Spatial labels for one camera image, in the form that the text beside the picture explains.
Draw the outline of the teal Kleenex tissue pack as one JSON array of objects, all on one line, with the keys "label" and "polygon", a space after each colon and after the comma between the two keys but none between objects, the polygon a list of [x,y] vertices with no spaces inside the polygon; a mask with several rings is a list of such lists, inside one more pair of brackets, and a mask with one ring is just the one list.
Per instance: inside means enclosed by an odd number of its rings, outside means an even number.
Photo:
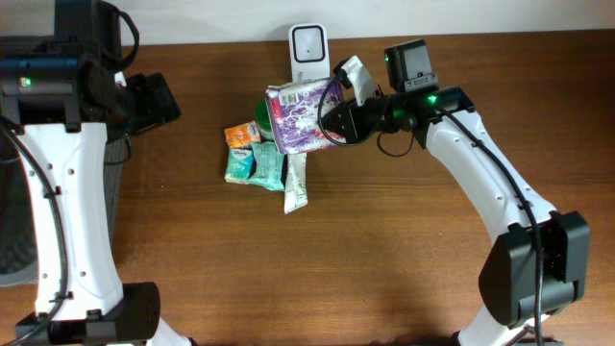
[{"label": "teal Kleenex tissue pack", "polygon": [[225,171],[225,181],[227,183],[247,185],[252,174],[254,155],[251,150],[231,149],[227,169]]}]

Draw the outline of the teal snack pouch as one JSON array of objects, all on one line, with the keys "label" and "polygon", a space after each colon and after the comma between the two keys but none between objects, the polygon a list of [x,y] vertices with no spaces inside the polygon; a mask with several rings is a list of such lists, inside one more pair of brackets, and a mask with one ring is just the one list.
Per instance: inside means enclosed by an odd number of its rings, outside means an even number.
[{"label": "teal snack pouch", "polygon": [[252,144],[255,173],[248,179],[250,185],[262,186],[271,191],[284,191],[283,165],[285,155],[280,153],[274,142]]}]

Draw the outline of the white cream tube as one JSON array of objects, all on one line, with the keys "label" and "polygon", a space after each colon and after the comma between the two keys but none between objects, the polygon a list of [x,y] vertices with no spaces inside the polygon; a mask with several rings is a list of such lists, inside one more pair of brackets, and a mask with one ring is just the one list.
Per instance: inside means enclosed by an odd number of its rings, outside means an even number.
[{"label": "white cream tube", "polygon": [[308,204],[307,155],[289,154],[284,191],[284,212],[289,214]]}]

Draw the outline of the orange Kleenex tissue pack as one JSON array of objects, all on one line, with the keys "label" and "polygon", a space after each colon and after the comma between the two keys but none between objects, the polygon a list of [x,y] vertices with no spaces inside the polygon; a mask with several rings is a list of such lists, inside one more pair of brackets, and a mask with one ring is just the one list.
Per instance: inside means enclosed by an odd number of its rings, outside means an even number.
[{"label": "orange Kleenex tissue pack", "polygon": [[225,129],[224,135],[231,149],[249,149],[253,142],[261,142],[260,133],[255,121]]}]

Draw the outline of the green lid jar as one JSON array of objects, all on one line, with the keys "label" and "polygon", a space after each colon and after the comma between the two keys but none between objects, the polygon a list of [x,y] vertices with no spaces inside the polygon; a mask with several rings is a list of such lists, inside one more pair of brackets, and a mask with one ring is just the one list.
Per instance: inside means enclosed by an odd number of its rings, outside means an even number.
[{"label": "green lid jar", "polygon": [[258,131],[263,140],[274,141],[274,135],[271,128],[271,123],[269,119],[269,113],[267,109],[267,104],[265,100],[261,100],[255,109],[256,114],[256,123],[258,126]]}]

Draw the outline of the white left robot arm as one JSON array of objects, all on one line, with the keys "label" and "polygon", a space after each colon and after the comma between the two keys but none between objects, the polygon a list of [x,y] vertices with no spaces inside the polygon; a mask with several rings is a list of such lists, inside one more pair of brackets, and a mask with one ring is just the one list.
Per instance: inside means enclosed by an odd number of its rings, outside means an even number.
[{"label": "white left robot arm", "polygon": [[123,283],[112,258],[105,151],[178,119],[160,74],[125,77],[126,12],[105,1],[59,1],[49,38],[7,37],[1,129],[26,173],[37,242],[34,311],[17,345],[186,345],[161,317],[160,291]]}]

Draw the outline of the red purple package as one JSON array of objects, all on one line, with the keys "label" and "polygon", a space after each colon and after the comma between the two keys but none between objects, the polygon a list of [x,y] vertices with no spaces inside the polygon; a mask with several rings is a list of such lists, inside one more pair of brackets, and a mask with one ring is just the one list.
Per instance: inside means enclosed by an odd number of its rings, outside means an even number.
[{"label": "red purple package", "polygon": [[265,91],[274,141],[283,154],[302,154],[334,146],[318,125],[318,106],[332,78],[270,86]]}]

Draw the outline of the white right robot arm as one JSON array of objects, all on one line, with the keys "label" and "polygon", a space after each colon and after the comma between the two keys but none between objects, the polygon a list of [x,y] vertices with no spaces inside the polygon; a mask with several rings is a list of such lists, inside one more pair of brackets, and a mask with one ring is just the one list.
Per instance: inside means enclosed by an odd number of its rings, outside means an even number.
[{"label": "white right robot arm", "polygon": [[480,271],[482,307],[454,334],[456,345],[543,345],[543,322],[585,291],[590,229],[577,212],[559,212],[518,173],[487,133],[458,86],[441,87],[426,43],[384,52],[392,92],[385,94],[357,57],[338,64],[333,87],[354,91],[317,123],[337,146],[409,132],[452,174],[489,233]]}]

